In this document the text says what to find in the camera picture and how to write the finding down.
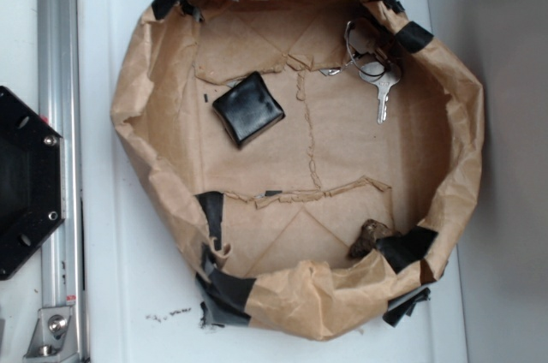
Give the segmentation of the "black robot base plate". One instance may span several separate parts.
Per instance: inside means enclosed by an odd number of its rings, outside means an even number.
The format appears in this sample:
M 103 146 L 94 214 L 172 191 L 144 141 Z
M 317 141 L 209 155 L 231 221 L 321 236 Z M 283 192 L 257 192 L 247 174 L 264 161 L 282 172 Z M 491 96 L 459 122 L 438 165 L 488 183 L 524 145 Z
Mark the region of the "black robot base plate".
M 63 137 L 1 87 L 1 279 L 9 280 L 64 220 Z

